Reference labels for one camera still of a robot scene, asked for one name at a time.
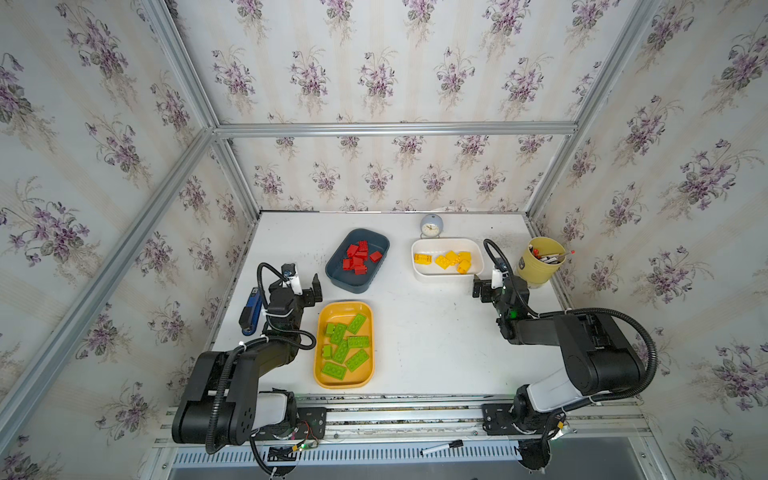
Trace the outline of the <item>yellow lego brick pile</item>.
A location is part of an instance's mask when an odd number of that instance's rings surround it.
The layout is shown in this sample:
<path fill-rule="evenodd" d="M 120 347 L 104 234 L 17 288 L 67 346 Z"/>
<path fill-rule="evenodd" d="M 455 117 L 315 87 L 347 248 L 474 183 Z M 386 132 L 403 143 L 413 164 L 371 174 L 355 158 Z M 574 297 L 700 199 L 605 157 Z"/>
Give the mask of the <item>yellow lego brick pile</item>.
<path fill-rule="evenodd" d="M 457 265 L 457 272 L 459 274 L 467 274 L 471 267 L 472 267 L 471 261 L 467 259 L 463 259 Z"/>

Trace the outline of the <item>green lego brick top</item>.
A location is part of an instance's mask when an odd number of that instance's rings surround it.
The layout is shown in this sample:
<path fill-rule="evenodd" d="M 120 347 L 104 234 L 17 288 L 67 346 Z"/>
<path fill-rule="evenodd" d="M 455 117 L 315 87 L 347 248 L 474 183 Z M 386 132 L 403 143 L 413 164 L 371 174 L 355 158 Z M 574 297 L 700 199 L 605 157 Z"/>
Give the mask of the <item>green lego brick top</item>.
<path fill-rule="evenodd" d="M 351 349 L 366 349 L 371 345 L 371 338 L 369 336 L 350 336 L 347 337 L 346 340 Z"/>

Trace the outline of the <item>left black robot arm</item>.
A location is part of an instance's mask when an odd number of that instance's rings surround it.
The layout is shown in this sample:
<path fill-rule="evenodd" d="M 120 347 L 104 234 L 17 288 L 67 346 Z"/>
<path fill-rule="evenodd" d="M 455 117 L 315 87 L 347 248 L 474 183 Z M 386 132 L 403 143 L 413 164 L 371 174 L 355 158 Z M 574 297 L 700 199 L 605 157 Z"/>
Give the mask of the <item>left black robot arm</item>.
<path fill-rule="evenodd" d="M 260 379 L 316 347 L 316 336 L 301 323 L 304 311 L 322 300 L 317 275 L 304 288 L 295 264 L 277 269 L 260 263 L 238 319 L 247 339 L 198 356 L 173 419 L 172 440 L 201 445 L 210 455 L 246 442 L 258 428 Z"/>

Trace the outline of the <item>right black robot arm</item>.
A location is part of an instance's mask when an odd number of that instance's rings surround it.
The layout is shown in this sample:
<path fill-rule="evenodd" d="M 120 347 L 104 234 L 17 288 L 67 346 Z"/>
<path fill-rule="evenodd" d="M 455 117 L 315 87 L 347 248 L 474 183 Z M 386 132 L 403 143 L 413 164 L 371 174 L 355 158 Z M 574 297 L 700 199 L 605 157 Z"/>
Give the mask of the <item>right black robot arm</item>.
<path fill-rule="evenodd" d="M 532 431 L 549 417 L 642 393 L 653 381 L 659 355 L 651 334 L 634 318 L 608 308 L 539 313 L 529 305 L 526 282 L 491 239 L 483 247 L 492 278 L 473 278 L 472 296 L 493 306 L 503 339 L 515 346 L 557 347 L 563 368 L 520 387 L 509 415 Z"/>

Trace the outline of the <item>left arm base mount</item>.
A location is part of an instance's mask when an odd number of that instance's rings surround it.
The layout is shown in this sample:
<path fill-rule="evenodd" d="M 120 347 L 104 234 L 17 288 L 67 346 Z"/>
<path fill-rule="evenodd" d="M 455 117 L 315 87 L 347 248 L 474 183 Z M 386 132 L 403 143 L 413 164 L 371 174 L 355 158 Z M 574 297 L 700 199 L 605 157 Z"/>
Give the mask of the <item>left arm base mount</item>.
<path fill-rule="evenodd" d="M 299 407 L 282 421 L 253 430 L 257 441 L 319 441 L 325 437 L 328 410 L 324 407 Z"/>

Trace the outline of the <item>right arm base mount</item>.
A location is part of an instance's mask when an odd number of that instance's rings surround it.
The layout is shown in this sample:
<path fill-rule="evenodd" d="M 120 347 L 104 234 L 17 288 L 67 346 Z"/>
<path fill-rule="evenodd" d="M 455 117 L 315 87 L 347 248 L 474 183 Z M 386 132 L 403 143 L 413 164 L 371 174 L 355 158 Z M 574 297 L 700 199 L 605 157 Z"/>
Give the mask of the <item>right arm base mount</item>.
<path fill-rule="evenodd" d="M 513 403 L 486 403 L 481 406 L 482 429 L 488 436 L 528 435 Z"/>

